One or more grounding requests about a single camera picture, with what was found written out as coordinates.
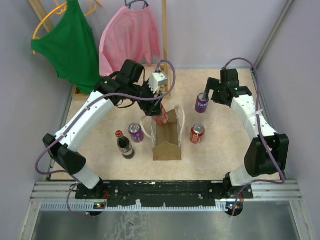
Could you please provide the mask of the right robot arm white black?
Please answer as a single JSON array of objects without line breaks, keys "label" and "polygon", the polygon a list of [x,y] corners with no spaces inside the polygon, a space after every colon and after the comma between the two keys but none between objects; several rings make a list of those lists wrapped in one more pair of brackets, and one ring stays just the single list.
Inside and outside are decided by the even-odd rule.
[{"label": "right robot arm white black", "polygon": [[241,187],[260,181],[260,177],[278,173],[278,184],[285,182],[289,150],[289,138],[279,134],[265,120],[262,111],[256,106],[251,91],[247,86],[241,86],[236,69],[223,68],[220,79],[208,78],[204,97],[209,97],[214,103],[230,107],[239,117],[246,130],[249,148],[244,156],[244,164],[229,172],[223,179],[223,192],[229,198],[235,198]]}]

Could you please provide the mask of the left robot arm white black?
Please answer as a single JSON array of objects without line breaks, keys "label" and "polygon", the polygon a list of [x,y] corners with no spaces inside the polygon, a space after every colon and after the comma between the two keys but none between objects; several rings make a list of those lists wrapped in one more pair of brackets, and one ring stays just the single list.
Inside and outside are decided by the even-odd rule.
[{"label": "left robot arm white black", "polygon": [[103,195],[102,179],[89,167],[78,150],[98,121],[122,100],[138,103],[148,117],[161,113],[163,95],[158,91],[167,84],[168,77],[158,63],[150,78],[138,85],[145,67],[127,59],[119,71],[103,76],[94,87],[86,103],[61,130],[46,134],[43,143],[46,153],[60,165],[64,172],[86,187],[86,192],[97,199]]}]

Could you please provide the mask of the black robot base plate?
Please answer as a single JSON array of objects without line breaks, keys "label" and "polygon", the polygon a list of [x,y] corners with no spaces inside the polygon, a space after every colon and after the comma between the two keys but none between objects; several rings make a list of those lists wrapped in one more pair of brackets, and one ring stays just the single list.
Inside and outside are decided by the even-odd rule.
[{"label": "black robot base plate", "polygon": [[103,200],[107,206],[129,206],[139,200],[144,207],[213,207],[216,200],[235,199],[241,186],[232,186],[227,174],[222,181],[211,180],[101,180],[88,189],[80,184],[77,200]]}]

